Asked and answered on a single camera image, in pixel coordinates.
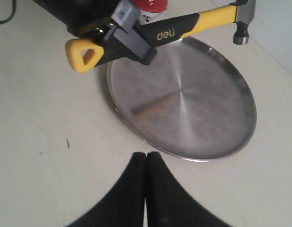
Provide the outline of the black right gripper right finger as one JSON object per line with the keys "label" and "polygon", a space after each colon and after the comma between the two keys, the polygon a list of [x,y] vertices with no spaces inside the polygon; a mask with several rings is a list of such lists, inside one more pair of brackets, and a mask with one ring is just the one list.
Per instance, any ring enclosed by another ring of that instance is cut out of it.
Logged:
{"label": "black right gripper right finger", "polygon": [[147,154],[145,200],[149,227],[228,227],[180,185],[158,152]]}

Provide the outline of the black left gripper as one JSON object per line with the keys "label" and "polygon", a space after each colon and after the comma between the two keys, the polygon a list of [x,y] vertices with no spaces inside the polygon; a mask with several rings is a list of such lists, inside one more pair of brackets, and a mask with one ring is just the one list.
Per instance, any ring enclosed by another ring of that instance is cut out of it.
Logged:
{"label": "black left gripper", "polygon": [[[118,0],[34,0],[34,2],[61,21],[75,37],[82,36],[78,30],[102,18],[111,17]],[[150,65],[157,55],[140,22],[126,32],[113,26],[103,39],[103,63],[127,57],[143,65]]]}

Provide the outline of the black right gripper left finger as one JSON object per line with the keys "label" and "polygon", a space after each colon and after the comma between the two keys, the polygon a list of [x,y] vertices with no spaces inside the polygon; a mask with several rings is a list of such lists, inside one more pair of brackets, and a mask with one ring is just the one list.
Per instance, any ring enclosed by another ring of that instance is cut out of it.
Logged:
{"label": "black right gripper left finger", "polygon": [[142,227],[146,155],[135,152],[110,191],[70,227]]}

